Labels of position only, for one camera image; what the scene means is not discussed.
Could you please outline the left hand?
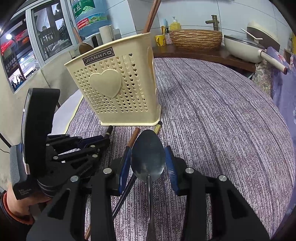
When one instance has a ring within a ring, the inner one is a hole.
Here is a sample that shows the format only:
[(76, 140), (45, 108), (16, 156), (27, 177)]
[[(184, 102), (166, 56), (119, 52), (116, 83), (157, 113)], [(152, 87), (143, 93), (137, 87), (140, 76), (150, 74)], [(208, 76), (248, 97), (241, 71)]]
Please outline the left hand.
[(32, 196), (17, 200), (12, 185), (10, 184), (4, 197), (4, 207), (14, 220), (26, 225), (32, 225), (34, 223), (34, 218), (30, 213), (30, 206), (46, 203), (50, 200), (51, 198), (46, 196), (43, 192), (37, 192)]

